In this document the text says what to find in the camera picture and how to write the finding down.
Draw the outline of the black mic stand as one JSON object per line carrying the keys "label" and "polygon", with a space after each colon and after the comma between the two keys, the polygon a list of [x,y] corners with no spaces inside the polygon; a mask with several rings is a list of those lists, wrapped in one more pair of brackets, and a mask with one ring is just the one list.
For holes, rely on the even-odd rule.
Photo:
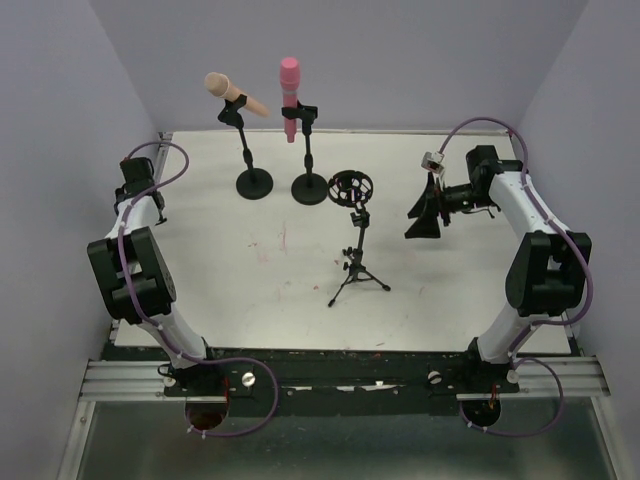
{"label": "black mic stand", "polygon": [[226,100],[217,119],[224,125],[235,128],[240,137],[246,170],[240,173],[236,179],[237,193],[248,200],[259,200],[272,191],[274,183],[272,176],[266,170],[254,166],[253,154],[244,132],[244,119],[240,113],[240,110],[247,106],[247,102],[247,96],[244,94],[239,95],[233,101]]}
{"label": "black mic stand", "polygon": [[296,202],[305,206],[318,205],[328,195],[327,181],[321,175],[313,172],[314,158],[311,152],[311,135],[312,126],[318,117],[318,108],[297,102],[295,107],[282,107],[281,113],[287,120],[301,121],[302,134],[305,139],[305,172],[292,182],[292,197]]}

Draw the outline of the peach toy microphone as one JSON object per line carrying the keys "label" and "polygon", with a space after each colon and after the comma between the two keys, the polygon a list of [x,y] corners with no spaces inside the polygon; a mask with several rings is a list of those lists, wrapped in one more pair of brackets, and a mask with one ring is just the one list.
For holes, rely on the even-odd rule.
{"label": "peach toy microphone", "polygon": [[244,105],[246,110],[263,118],[267,118],[270,115],[269,109],[264,104],[249,96],[224,74],[218,72],[208,73],[204,79],[204,86],[213,96],[231,102],[244,95],[246,97]]}

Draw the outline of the pink toy microphone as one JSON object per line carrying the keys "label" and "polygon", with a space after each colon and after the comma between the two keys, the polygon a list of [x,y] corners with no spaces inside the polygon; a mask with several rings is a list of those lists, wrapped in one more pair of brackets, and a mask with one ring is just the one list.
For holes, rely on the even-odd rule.
{"label": "pink toy microphone", "polygon": [[[280,63],[279,81],[282,90],[284,108],[296,108],[298,103],[297,90],[300,85],[301,72],[299,60],[295,57],[285,57]],[[284,117],[284,133],[288,143],[293,143],[297,132],[297,120]]]}

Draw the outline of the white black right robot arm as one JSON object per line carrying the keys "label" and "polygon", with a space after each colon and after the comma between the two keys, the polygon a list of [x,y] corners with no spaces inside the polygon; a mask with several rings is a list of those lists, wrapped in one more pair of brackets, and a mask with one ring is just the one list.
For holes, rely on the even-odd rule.
{"label": "white black right robot arm", "polygon": [[476,340],[482,361],[505,364],[542,325],[558,324],[562,315],[585,303],[589,280],[584,271],[592,242],[570,230],[546,209],[520,160],[502,160],[490,145],[466,155],[468,182],[443,181],[444,156],[424,155],[425,189],[408,213],[408,239],[438,239],[455,213],[494,207],[506,218],[519,247],[505,279],[506,303]]}

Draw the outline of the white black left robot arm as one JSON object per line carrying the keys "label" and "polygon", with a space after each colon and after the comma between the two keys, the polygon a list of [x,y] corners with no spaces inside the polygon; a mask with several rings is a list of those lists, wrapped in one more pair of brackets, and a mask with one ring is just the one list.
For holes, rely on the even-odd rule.
{"label": "white black left robot arm", "polygon": [[127,158],[120,169],[124,184],[115,191],[116,223],[87,246],[99,291],[111,317],[151,335],[173,369],[192,368],[206,358],[207,344],[174,306],[175,284],[152,231],[165,221],[165,202],[151,160]]}

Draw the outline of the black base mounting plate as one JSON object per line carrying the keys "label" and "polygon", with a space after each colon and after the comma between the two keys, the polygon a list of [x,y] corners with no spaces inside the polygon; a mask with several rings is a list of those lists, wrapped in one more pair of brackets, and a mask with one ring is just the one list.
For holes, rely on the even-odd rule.
{"label": "black base mounting plate", "polygon": [[468,394],[489,407],[516,393],[508,365],[492,365],[473,350],[393,352],[346,350],[212,349],[212,366],[177,370],[159,348],[108,346],[102,374],[128,382],[117,395],[185,403],[188,417],[335,417],[427,414],[449,416]]}

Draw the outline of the aluminium rail left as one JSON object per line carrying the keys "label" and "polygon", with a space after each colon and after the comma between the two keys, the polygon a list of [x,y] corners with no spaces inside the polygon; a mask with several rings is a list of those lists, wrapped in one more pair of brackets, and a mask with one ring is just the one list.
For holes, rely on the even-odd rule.
{"label": "aluminium rail left", "polygon": [[79,400],[84,402],[193,402],[223,404],[224,395],[192,395],[160,375],[161,361],[90,361]]}

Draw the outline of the aluminium rail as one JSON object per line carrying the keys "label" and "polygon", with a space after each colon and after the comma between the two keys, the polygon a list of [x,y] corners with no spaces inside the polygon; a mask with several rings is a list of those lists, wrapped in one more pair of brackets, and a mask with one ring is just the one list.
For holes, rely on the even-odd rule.
{"label": "aluminium rail", "polygon": [[90,361],[79,400],[84,402],[193,402],[223,404],[224,395],[192,395],[160,375],[161,361]]}
{"label": "aluminium rail", "polygon": [[606,396],[599,361],[579,353],[574,340],[565,316],[526,316],[505,305],[465,349],[445,356],[445,385],[465,406],[477,402],[491,411],[512,398]]}

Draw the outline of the aluminium rail right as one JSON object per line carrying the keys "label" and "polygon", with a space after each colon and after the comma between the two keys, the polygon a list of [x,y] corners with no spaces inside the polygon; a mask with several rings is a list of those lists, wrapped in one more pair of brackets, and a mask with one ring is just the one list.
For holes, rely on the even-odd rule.
{"label": "aluminium rail right", "polygon": [[565,316],[526,316],[505,305],[465,349],[445,356],[445,385],[465,406],[477,402],[491,411],[512,398],[606,396],[599,361],[579,353],[574,340]]}

